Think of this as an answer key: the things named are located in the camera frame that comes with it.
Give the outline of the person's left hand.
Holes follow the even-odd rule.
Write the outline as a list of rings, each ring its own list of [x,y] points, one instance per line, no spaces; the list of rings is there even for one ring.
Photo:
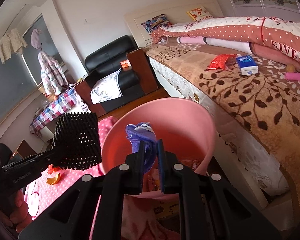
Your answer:
[[[12,211],[8,213],[8,216],[0,209],[0,220],[5,226],[15,227],[17,233],[20,233],[32,222],[32,217],[29,214],[29,207],[24,200],[22,190],[19,190],[15,194]]]

